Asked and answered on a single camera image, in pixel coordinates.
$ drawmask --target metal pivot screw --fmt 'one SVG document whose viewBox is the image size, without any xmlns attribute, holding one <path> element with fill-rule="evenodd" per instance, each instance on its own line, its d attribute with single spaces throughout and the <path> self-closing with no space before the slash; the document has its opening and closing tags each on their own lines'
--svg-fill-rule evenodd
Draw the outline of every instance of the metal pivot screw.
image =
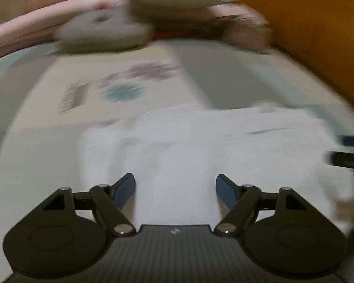
<svg viewBox="0 0 354 283">
<path fill-rule="evenodd" d="M 236 231 L 236 226 L 232 223 L 221 223 L 218 225 L 218 230 L 222 233 L 233 233 Z"/>
<path fill-rule="evenodd" d="M 122 223 L 120 225 L 116 225 L 114 227 L 114 231 L 118 234 L 129 234 L 130 232 L 132 232 L 132 226 L 126 223 Z"/>
</svg>

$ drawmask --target floral pattern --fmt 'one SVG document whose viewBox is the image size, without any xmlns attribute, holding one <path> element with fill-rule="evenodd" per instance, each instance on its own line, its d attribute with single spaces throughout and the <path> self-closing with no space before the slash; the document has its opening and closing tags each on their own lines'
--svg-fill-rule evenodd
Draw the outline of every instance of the floral pattern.
<svg viewBox="0 0 354 283">
<path fill-rule="evenodd" d="M 114 81 L 119 79 L 118 73 L 110 74 L 103 79 L 96 81 L 96 86 L 98 88 L 108 88 Z"/>
<path fill-rule="evenodd" d="M 127 75 L 131 78 L 141 77 L 143 79 L 156 79 L 159 81 L 170 79 L 173 77 L 173 71 L 178 66 L 172 64 L 162 64 L 158 62 L 144 62 L 132 66 Z"/>
<path fill-rule="evenodd" d="M 84 104 L 89 84 L 76 82 L 66 89 L 60 105 L 60 113 L 67 112 Z"/>
<path fill-rule="evenodd" d="M 139 98 L 143 87 L 135 84 L 112 85 L 105 90 L 104 98 L 110 102 L 126 102 Z"/>
</svg>

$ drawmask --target orange wooden furniture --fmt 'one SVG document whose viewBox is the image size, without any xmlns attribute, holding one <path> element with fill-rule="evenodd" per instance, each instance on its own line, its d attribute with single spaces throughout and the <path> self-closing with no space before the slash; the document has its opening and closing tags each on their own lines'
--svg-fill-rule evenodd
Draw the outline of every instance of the orange wooden furniture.
<svg viewBox="0 0 354 283">
<path fill-rule="evenodd" d="M 274 42 L 354 106 L 354 0 L 239 0 L 262 13 Z"/>
</svg>

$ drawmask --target circular pad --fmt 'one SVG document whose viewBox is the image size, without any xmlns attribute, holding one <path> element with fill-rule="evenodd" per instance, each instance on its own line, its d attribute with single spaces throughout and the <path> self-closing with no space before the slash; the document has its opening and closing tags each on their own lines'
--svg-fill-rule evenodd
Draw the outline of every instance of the circular pad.
<svg viewBox="0 0 354 283">
<path fill-rule="evenodd" d="M 99 225 L 77 215 L 59 217 L 58 212 L 20 222 L 5 236 L 4 254 L 14 271 L 58 278 L 89 267 L 102 255 L 107 239 Z"/>
<path fill-rule="evenodd" d="M 330 222 L 278 216 L 253 224 L 244 233 L 249 257 L 261 267 L 284 277 L 308 279 L 333 272 L 346 251 L 346 239 Z"/>
</svg>

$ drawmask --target logo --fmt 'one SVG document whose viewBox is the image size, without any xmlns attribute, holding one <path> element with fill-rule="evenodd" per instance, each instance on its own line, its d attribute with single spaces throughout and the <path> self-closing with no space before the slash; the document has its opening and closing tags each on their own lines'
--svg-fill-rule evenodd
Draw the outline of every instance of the logo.
<svg viewBox="0 0 354 283">
<path fill-rule="evenodd" d="M 177 235 L 177 234 L 181 233 L 181 230 L 178 228 L 174 228 L 173 230 L 170 230 L 170 232 L 174 235 Z"/>
</svg>

